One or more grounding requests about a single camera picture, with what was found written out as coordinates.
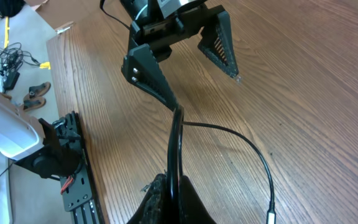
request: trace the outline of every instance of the brown sandal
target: brown sandal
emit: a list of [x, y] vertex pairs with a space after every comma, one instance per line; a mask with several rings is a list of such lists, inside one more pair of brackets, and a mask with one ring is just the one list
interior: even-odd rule
[[25, 100], [24, 103], [20, 106], [24, 112], [34, 110], [42, 107], [47, 103], [47, 100], [44, 97], [38, 96], [31, 100]]
[[45, 82], [38, 86], [31, 86], [29, 88], [29, 93], [23, 98], [23, 101], [34, 99], [38, 96], [44, 96], [50, 89], [50, 82]]

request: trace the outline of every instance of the floor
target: floor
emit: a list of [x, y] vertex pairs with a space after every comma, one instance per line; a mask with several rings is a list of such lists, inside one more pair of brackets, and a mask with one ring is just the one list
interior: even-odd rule
[[[0, 47], [4, 40], [4, 19], [0, 19]], [[9, 21], [9, 43], [20, 42], [22, 49], [29, 51], [39, 62], [48, 61], [46, 41], [56, 35], [55, 31], [29, 6]], [[21, 104], [30, 86], [51, 82], [52, 87], [44, 95], [44, 107], [30, 111], [36, 118], [48, 122], [58, 119], [55, 92], [50, 70], [24, 64], [15, 88], [7, 92], [12, 102]], [[60, 184], [55, 180], [41, 179], [21, 167], [11, 168], [11, 200], [14, 223], [70, 223], [70, 214], [64, 211]]]

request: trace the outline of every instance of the wooden table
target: wooden table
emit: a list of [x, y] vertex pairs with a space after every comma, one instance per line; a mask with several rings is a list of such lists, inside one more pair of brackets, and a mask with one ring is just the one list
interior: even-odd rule
[[[160, 67], [185, 120], [235, 129], [267, 158], [277, 223], [358, 223], [358, 11], [337, 0], [209, 0], [231, 15], [241, 80], [197, 49]], [[126, 24], [119, 1], [106, 7]], [[166, 169], [172, 113], [121, 74], [128, 31], [95, 12], [48, 42], [61, 116], [79, 112], [107, 222], [125, 223]], [[184, 128], [184, 171], [218, 223], [265, 223], [267, 179], [239, 138]]]

